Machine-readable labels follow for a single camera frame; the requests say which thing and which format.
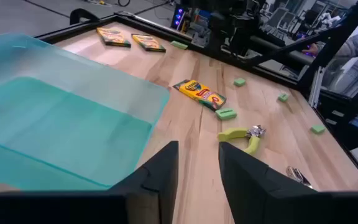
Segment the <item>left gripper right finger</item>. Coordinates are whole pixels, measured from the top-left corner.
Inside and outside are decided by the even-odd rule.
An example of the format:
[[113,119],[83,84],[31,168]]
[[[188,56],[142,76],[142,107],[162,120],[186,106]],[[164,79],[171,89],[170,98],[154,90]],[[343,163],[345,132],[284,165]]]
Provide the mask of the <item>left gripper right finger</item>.
[[219,167],[235,224],[358,224],[358,192],[318,192],[228,142]]

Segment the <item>computer with purple lights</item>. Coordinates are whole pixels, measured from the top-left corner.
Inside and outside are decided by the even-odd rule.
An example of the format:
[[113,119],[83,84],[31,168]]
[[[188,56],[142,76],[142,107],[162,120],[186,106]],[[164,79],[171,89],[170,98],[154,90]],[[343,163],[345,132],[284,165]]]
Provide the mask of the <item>computer with purple lights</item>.
[[186,12],[186,9],[182,5],[177,4],[175,6],[175,10],[174,10],[173,17],[172,17],[172,23],[170,25],[170,27],[172,29],[175,29],[175,30],[180,29],[181,24],[183,22],[183,18],[185,16],[185,12]]

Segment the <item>person's hand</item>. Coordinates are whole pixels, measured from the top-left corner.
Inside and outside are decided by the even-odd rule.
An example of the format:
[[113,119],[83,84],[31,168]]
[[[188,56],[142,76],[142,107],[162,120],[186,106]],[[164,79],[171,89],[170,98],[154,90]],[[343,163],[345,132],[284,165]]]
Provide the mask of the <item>person's hand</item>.
[[303,49],[302,52],[304,54],[315,57],[319,53],[319,47],[316,44],[310,44],[307,49]]

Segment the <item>yellow-handled pliers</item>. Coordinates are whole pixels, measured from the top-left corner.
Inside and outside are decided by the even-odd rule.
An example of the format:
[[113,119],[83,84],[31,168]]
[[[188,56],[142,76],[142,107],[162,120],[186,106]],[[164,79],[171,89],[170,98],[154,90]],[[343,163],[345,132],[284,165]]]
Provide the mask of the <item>yellow-handled pliers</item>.
[[313,189],[312,185],[308,181],[308,179],[300,172],[299,169],[294,168],[292,166],[288,166],[286,168],[287,176],[311,189]]
[[260,138],[265,134],[266,130],[261,125],[251,128],[229,128],[218,133],[219,142],[228,142],[232,139],[248,139],[248,145],[244,152],[253,155],[259,148]]

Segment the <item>black frame clamp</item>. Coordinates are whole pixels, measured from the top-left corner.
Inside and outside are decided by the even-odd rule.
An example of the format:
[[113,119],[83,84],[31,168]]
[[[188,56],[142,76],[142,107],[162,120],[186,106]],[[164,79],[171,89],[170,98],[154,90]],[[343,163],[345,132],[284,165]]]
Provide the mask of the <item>black frame clamp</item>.
[[101,21],[101,19],[98,16],[94,15],[93,13],[91,13],[85,9],[78,8],[78,9],[71,11],[70,25],[80,23],[81,19],[87,19],[90,22],[100,22]]

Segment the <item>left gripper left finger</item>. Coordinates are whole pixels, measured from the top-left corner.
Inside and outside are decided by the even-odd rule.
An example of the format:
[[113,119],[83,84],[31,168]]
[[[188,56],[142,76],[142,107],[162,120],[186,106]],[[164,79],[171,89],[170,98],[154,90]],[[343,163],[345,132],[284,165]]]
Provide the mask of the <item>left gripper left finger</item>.
[[0,193],[0,224],[171,224],[178,141],[107,190]]

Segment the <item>teal translucent plastic bin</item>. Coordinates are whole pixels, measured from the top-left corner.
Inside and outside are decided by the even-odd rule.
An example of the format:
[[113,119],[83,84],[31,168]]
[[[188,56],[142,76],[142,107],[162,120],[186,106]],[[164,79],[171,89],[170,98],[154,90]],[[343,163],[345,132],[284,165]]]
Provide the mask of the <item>teal translucent plastic bin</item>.
[[167,89],[24,34],[0,35],[0,183],[108,189],[135,171]]

